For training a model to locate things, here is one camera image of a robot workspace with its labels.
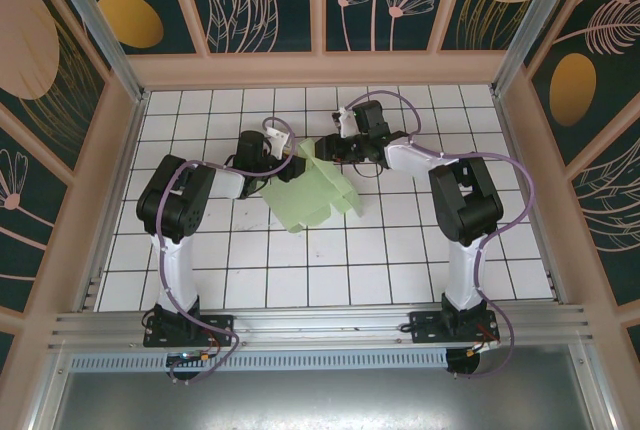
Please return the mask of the grey metal sheet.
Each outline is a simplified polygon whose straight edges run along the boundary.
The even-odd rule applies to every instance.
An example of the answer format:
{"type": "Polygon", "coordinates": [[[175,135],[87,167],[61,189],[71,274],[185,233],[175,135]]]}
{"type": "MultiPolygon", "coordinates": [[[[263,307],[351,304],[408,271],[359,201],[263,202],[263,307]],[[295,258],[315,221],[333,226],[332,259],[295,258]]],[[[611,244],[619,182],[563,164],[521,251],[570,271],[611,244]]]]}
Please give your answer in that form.
{"type": "Polygon", "coordinates": [[[520,347],[488,378],[436,368],[54,373],[33,430],[623,430],[592,355],[520,347]]]}

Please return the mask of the aluminium frame post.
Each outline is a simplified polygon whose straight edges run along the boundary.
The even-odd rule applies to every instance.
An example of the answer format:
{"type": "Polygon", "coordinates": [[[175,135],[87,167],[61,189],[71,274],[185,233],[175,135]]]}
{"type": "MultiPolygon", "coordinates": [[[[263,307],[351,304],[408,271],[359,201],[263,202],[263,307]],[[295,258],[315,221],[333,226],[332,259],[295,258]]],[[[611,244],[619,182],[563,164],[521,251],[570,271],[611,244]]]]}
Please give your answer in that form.
{"type": "Polygon", "coordinates": [[[490,85],[494,99],[501,98],[521,69],[525,57],[529,54],[538,36],[560,0],[532,0],[525,16],[507,49],[505,57],[490,85]]]}
{"type": "Polygon", "coordinates": [[[134,101],[140,102],[146,96],[144,87],[135,75],[124,50],[111,31],[96,0],[71,1],[86,22],[88,30],[94,36],[96,43],[127,93],[134,101]]]}

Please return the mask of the light green paper box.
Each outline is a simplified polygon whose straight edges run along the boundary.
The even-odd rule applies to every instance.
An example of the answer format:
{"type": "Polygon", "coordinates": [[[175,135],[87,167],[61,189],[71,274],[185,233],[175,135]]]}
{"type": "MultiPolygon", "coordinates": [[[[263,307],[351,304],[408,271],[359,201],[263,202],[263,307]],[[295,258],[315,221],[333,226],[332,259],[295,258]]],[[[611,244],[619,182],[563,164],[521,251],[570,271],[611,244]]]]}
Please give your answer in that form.
{"type": "Polygon", "coordinates": [[[259,191],[277,220],[290,233],[304,227],[316,227],[331,217],[332,209],[339,214],[353,210],[363,215],[360,196],[352,183],[332,162],[315,156],[315,142],[308,138],[298,146],[298,155],[305,159],[305,171],[288,183],[275,178],[259,191]]]}

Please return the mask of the aluminium frame rail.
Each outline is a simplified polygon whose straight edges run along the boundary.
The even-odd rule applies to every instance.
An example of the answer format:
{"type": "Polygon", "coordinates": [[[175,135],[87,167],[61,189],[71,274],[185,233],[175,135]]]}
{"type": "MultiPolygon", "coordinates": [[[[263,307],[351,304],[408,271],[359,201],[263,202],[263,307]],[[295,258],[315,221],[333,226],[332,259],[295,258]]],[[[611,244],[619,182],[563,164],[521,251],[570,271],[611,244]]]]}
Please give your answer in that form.
{"type": "MultiPolygon", "coordinates": [[[[593,339],[579,305],[554,301],[506,301],[499,307],[510,319],[515,343],[573,344],[593,339]]],[[[317,350],[409,347],[411,337],[399,331],[413,311],[436,310],[431,304],[236,309],[234,331],[242,350],[317,350]]],[[[56,317],[50,351],[141,352],[143,313],[82,312],[56,317]]]]}

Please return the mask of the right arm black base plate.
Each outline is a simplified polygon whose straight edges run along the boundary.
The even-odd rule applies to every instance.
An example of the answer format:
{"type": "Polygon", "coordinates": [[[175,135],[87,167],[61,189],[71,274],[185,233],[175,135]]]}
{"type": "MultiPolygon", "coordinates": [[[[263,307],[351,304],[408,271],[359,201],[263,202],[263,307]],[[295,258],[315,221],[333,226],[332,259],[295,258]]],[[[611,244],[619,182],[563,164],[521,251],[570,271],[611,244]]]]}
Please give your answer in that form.
{"type": "Polygon", "coordinates": [[[471,345],[501,339],[495,313],[490,310],[458,320],[445,318],[440,311],[411,312],[406,329],[414,343],[471,345]]]}

